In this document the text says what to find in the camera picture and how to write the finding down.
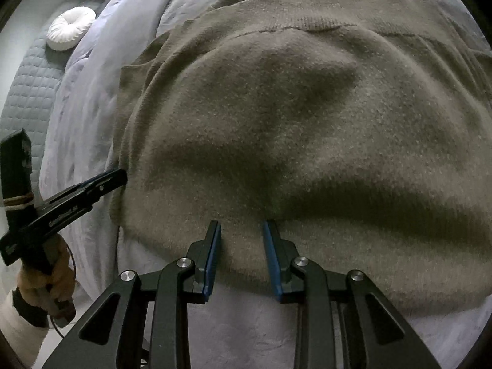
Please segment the human hand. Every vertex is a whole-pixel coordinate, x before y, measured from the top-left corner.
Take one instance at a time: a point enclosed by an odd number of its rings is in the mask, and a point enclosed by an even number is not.
[[[33,307],[40,307],[48,313],[50,313],[50,307],[39,297],[37,289],[51,284],[53,287],[49,292],[50,297],[60,302],[71,300],[75,290],[75,276],[73,270],[68,266],[70,254],[67,244],[60,235],[56,237],[58,237],[59,255],[51,275],[45,275],[24,263],[17,275],[17,286],[24,301]]]

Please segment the black cuff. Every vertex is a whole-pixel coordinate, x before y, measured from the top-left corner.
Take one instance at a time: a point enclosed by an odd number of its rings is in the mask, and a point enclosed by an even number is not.
[[[12,292],[13,306],[24,319],[26,319],[31,325],[40,328],[48,327],[48,313],[39,308],[33,307],[24,301],[22,298],[19,287]]]

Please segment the white wall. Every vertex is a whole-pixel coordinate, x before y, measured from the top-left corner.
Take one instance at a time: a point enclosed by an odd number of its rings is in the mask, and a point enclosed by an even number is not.
[[[0,112],[17,69],[43,24],[63,0],[22,0],[0,33]],[[4,209],[0,207],[0,236],[7,231]],[[0,303],[15,284],[18,266],[6,268],[0,258]]]

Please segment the bed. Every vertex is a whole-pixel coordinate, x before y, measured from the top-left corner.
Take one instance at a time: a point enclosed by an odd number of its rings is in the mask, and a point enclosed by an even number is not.
[[[112,118],[122,66],[132,63],[156,36],[195,18],[215,1],[109,2],[71,54],[58,86],[39,173],[42,196],[111,169]],[[469,45],[490,51],[460,0],[437,1],[443,12],[465,29]],[[74,252],[78,281],[92,299],[123,270],[156,271],[175,259],[125,237],[111,222],[109,203],[110,196],[62,233]],[[292,366],[294,307],[220,284],[211,302],[189,309],[193,367],[209,367],[211,362],[215,367]],[[491,313],[492,298],[488,297],[475,309],[444,316],[411,315],[408,320],[441,366],[451,369],[458,367],[472,348]]]

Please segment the gray quilted pad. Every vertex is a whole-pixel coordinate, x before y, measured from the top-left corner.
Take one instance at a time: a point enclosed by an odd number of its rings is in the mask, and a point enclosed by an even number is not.
[[[44,153],[55,93],[65,72],[73,49],[54,51],[46,46],[46,32],[51,22],[74,7],[86,6],[96,10],[100,0],[65,0],[44,24],[41,32],[26,52],[14,77],[0,116],[0,140],[10,133],[25,129],[33,146],[33,173],[31,181],[36,200],[39,201],[39,169]]]

